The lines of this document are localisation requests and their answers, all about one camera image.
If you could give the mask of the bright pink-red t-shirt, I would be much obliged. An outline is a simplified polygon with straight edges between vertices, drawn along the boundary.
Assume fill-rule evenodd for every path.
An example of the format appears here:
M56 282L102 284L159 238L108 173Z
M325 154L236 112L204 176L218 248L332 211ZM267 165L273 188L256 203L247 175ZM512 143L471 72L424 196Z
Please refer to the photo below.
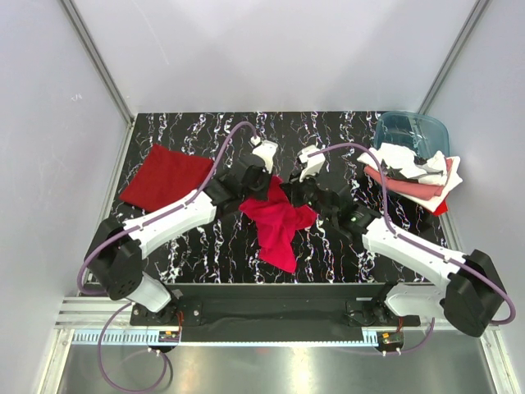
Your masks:
M297 267L292 241L297 231L311 227L317 214L309 206L294 207L281 189L282 179L273 176L267 200L249 198L240 205L240 212L256 224L259 258L286 273Z

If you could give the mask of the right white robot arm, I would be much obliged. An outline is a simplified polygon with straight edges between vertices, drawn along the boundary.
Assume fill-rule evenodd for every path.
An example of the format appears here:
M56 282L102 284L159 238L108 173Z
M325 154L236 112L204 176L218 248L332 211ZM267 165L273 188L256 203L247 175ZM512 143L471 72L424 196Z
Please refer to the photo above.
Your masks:
M426 285L387 287L376 306L394 316L444 318L458 331L480 337L508 299L491 257L480 250L465 254L433 244L353 201L347 190L328 189L313 177L293 177L281 188L294 206L310 207L351 245L427 279Z

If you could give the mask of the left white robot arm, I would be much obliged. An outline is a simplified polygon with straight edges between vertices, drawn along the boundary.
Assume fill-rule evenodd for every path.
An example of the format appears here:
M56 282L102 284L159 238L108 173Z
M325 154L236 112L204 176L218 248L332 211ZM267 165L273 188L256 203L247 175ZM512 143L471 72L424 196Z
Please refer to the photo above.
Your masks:
M143 261L168 241L238 211L248 198L265 200L272 169L271 158L250 153L173 204L123 224L103 221L87 255L88 269L111 300L164 312L176 297L144 271Z

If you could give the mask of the folded dark red t-shirt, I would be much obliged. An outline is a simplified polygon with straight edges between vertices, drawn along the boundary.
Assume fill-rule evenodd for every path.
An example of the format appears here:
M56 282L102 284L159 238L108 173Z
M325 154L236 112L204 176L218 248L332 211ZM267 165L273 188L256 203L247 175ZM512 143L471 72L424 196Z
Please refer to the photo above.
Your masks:
M157 211L196 190L213 164L210 158L171 151L155 144L119 198L147 213Z

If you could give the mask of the white black printed t-shirt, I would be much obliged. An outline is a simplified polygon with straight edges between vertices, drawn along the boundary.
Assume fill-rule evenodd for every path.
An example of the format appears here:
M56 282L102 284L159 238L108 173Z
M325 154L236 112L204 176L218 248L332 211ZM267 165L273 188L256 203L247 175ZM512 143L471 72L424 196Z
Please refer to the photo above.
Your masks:
M443 186L448 179L446 156L437 150L429 158L397 144L382 143L370 152L381 165L381 171L392 180Z

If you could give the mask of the dusty pink folded t-shirt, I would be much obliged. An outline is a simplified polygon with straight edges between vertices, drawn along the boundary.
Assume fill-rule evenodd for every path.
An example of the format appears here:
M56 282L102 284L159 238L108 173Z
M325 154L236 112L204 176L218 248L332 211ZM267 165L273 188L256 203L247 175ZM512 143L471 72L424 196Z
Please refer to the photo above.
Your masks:
M453 159L446 159L447 170L451 170ZM364 172L369 175L374 181L382 185L380 173L371 166L365 166ZM429 201L433 197L441 196L445 190L445 186L427 185L418 182L400 181L386 177L386 189L398 194L408 195L424 201Z

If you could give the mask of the blue transparent plastic bin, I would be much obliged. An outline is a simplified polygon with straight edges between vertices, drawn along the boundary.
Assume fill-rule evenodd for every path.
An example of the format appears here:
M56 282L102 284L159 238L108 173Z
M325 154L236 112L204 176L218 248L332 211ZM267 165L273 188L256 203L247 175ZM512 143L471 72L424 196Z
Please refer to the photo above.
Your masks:
M421 158L431 158L438 151L450 156L445 125L434 117L415 112L382 113L377 120L373 147L379 149L383 143L409 148Z

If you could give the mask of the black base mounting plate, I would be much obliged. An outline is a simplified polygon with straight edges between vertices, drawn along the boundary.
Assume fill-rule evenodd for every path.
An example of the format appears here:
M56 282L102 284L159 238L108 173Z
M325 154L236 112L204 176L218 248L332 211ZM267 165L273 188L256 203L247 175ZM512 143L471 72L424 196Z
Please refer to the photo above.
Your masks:
M131 312L133 326L179 324L201 332L246 329L281 332L342 332L345 328L417 328L418 316L399 318L377 307L390 284L179 284L179 298L155 317L143 306Z

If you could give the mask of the red t-shirt under pile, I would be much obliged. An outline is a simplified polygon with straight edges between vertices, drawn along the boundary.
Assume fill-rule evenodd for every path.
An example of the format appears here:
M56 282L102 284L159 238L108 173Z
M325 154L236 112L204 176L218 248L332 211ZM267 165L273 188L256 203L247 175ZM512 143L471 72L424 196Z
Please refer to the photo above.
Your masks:
M439 217L440 215L448 212L448 205L446 203L446 200L444 199L440 205L432 212L434 216Z

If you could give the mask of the white folded t-shirt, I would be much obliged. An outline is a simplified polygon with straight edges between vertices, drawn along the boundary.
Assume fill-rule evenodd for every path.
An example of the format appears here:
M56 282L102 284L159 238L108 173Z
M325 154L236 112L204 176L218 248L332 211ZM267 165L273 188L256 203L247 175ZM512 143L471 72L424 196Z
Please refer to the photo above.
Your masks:
M461 158L459 156L454 156L454 157L451 157L450 160L452 161L450 175L448 177L447 183L445 184L443 190L441 191L440 196L434 196L429 200L418 199L415 197L410 198L414 203L424 207L426 210L428 210L431 213L434 213L445 202L448 194L455 187L457 187L463 182L463 179L458 174L458 169L459 169L459 164L461 163Z

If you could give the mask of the left aluminium frame post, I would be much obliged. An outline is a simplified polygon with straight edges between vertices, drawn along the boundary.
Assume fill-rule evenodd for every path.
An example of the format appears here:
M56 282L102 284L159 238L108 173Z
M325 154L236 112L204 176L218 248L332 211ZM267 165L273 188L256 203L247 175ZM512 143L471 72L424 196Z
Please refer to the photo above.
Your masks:
M129 109L121 91L117 87L116 82L114 81L106 62L103 60L102 54L98 50L97 44L89 32L89 28L80 14L78 7L75 2L71 0L58 0L58 3L65 12L68 21L86 51L95 71L103 82L107 93L115 104L117 111L120 113L126 125L130 126L135 119L135 115Z

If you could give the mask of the aluminium frame post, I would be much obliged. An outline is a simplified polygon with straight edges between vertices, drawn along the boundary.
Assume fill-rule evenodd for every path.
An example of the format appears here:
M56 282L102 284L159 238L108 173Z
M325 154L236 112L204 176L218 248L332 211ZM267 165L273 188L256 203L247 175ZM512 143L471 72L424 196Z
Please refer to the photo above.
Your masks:
M418 113L426 115L430 111L432 104L436 100L436 96L439 94L440 89L446 82L446 79L451 73L454 64L457 62L460 54L473 34L473 31L476 29L478 23L484 16L490 4L491 0L476 0L474 3L453 44L451 45L450 50L446 54L445 60L442 62L436 77L432 81L429 90L427 91L421 105L419 106Z
M103 82L107 93L115 104L117 111L120 113L126 125L130 126L135 119L135 115L129 109L121 91L117 87L116 82L114 81L106 62L103 60L102 54L98 50L97 44L89 32L89 28L80 14L78 7L75 2L71 0L58 0L58 3L65 12L68 21L86 51L95 71Z

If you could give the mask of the right aluminium frame post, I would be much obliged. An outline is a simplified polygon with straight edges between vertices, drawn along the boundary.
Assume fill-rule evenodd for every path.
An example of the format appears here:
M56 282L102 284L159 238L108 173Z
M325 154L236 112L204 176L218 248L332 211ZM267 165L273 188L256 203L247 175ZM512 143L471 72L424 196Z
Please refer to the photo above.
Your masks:
M473 31L476 29L478 23L484 16L490 4L491 0L476 0L474 3L453 44L451 45L450 50L446 54L445 60L442 62L436 77L432 81L429 90L427 91L421 105L419 106L418 113L426 115L430 111L432 104L436 100L436 96L439 94L440 89L446 82L446 79L451 73L454 64L457 62L460 54L473 34Z

